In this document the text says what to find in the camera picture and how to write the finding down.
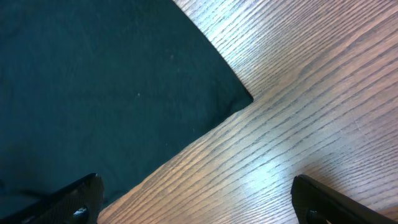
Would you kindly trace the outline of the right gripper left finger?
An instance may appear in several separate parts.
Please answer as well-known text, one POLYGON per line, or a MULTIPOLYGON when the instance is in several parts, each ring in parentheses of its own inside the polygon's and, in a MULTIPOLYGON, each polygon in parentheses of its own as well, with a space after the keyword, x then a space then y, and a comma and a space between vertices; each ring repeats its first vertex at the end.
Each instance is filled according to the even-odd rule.
POLYGON ((45 194, 34 190, 6 190, 2 196, 24 196, 38 201, 1 219, 1 224, 97 224, 104 202, 104 184, 96 174, 88 174, 64 188, 45 194))

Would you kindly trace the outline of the black t-shirt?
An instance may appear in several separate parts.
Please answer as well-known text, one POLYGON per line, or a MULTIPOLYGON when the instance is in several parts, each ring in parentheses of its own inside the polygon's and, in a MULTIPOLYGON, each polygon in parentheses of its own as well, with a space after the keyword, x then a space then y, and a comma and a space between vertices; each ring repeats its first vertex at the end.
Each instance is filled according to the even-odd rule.
POLYGON ((97 173, 106 204, 253 101, 171 0, 1 2, 1 216, 97 173))

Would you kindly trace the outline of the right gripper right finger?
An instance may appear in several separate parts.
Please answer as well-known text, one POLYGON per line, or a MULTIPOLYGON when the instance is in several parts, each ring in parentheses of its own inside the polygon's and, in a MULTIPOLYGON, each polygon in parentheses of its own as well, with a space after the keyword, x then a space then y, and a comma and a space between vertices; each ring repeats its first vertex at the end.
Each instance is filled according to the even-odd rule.
POLYGON ((307 175, 294 177, 290 194, 300 224, 397 224, 307 175))

